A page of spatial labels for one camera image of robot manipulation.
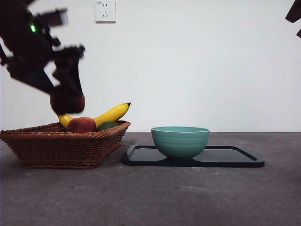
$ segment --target green led light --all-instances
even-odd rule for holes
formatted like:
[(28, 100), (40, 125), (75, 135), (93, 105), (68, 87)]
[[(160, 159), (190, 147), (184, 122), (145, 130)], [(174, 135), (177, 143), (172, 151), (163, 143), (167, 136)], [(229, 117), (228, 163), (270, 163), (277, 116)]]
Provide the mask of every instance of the green led light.
[(34, 25), (31, 25), (30, 28), (32, 29), (32, 32), (37, 32), (37, 29)]

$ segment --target white wall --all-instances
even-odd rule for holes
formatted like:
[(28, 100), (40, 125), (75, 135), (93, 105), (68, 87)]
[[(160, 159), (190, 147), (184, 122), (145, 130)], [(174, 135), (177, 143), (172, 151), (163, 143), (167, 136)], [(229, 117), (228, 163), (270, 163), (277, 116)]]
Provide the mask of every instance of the white wall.
[[(115, 24), (94, 22), (94, 2), (30, 7), (67, 7), (69, 25), (52, 35), (86, 48), (79, 64), (86, 108), (73, 116), (132, 102), (128, 131), (301, 132), (301, 23), (285, 20), (293, 0), (118, 0)], [(46, 94), (1, 71), (2, 129), (57, 121)]]

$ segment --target black tray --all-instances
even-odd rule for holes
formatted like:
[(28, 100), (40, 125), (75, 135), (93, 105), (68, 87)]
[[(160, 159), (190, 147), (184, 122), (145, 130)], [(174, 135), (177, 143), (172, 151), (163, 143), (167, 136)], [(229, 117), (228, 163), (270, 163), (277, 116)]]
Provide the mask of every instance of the black tray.
[(129, 166), (263, 167), (264, 160), (234, 146), (206, 146), (191, 160), (168, 159), (154, 145), (133, 145), (123, 156)]

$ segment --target bowl rim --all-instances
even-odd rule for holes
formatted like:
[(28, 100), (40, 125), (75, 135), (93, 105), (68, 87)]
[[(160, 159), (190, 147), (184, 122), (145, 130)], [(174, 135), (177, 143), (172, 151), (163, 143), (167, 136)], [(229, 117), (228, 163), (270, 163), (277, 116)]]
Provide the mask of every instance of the bowl rim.
[[(166, 131), (160, 130), (160, 128), (168, 128), (168, 127), (177, 127), (177, 128), (195, 128), (195, 129), (204, 129), (204, 131)], [(206, 133), (210, 132), (210, 129), (203, 127), (194, 127), (194, 126), (158, 126), (151, 128), (151, 131), (165, 132), (165, 133)]]

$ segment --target electrical outlet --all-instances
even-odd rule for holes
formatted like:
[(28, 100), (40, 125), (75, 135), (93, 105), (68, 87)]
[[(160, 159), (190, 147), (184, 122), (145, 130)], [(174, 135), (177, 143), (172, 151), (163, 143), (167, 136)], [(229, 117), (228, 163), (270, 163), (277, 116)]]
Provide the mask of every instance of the electrical outlet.
[(116, 22), (116, 1), (97, 1), (94, 5), (96, 22)]

